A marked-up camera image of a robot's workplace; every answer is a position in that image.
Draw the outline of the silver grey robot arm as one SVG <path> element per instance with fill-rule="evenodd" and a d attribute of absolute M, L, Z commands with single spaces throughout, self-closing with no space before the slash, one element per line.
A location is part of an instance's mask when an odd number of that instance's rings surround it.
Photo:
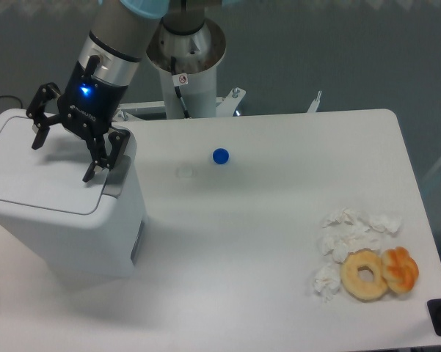
<path fill-rule="evenodd" d="M 118 165 L 127 132 L 112 120 L 140 62 L 158 70 L 166 116 L 216 117 L 216 70 L 225 34 L 207 18 L 211 1 L 103 1 L 67 86 L 41 85 L 26 116 L 41 148 L 53 125 L 84 140 L 91 163 L 84 182 Z"/>

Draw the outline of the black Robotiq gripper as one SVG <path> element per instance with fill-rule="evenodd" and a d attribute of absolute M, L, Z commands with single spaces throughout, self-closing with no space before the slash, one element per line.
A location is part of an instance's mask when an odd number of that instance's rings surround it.
<path fill-rule="evenodd" d="M 33 150 L 44 145 L 50 127 L 57 123 L 85 140 L 92 162 L 83 176 L 84 183 L 91 181 L 99 169 L 112 170 L 117 166 L 131 137 L 127 130 L 111 128 L 112 118 L 127 87 L 96 77 L 95 71 L 100 66 L 99 60 L 90 60 L 86 67 L 76 63 L 62 95 L 54 82 L 42 84 L 26 110 L 26 116 L 33 120 Z M 51 100 L 58 100 L 59 113 L 47 117 L 45 107 Z M 106 150 L 106 133 L 111 145 L 109 152 Z"/>

